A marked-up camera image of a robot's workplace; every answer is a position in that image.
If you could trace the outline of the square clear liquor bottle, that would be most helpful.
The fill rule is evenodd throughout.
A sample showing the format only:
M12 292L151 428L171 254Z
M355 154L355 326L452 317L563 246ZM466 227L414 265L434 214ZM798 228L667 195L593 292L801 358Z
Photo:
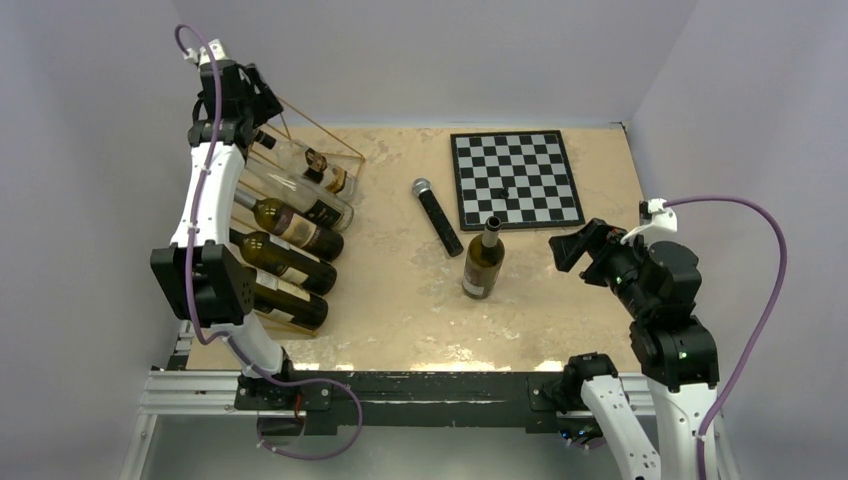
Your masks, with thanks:
M268 150L272 161L284 170L301 174L340 200L354 197L356 177L331 161L328 155L302 141L278 139L264 130L256 131L254 141Z

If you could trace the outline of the clear wine bottle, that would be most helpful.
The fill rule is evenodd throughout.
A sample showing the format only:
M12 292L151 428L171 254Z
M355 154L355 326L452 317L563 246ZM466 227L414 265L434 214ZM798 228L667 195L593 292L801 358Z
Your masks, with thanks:
M273 167L255 157L248 158L246 170L258 179L271 197L282 200L319 226L341 233L353 221L351 205L300 174Z

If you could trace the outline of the olive green wine bottle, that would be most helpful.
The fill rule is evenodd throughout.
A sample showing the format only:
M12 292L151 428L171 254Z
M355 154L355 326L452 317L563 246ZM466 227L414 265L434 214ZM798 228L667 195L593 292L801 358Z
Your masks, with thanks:
M252 212L263 230L322 260L334 261L343 251L344 240L339 233L318 226L282 200L259 199L242 189L236 190L234 200Z

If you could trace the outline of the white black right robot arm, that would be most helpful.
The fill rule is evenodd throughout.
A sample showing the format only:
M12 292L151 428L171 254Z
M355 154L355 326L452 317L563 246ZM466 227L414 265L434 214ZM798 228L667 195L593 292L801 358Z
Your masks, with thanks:
M550 238L549 246L562 272L589 256L580 278L608 288L631 316L631 348L647 381L659 443L651 443L626 405L623 382L606 354L571 357L548 398L564 411L593 414L624 479L719 478L707 419L717 399L718 356L713 336L693 313L702 283L698 257L672 241L628 237L600 219Z

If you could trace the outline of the green wine bottle white label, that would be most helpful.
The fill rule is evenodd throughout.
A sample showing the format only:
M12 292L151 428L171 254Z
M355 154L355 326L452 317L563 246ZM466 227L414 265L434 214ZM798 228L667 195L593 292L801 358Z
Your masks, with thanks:
M279 312L294 325L315 331L326 321L329 307L320 296L262 270L248 267L254 280L254 309Z

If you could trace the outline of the dark green wine bottle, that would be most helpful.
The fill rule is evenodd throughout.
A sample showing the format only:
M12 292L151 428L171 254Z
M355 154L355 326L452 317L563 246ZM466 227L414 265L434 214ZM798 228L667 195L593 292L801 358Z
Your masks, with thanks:
M230 228L229 241L249 265L311 293L326 295L335 286L337 271L330 263L269 233Z

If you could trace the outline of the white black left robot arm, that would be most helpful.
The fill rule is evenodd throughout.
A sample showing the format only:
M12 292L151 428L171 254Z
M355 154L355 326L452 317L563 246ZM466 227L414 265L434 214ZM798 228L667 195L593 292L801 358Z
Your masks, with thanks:
M224 343L246 378L262 379L259 395L272 408L297 399L298 382L285 349L254 311L254 275L230 251L230 219L254 130L267 118L258 74L232 60L199 64L202 90L188 131L191 178L169 244L150 255L158 284L176 316L191 322L196 340Z

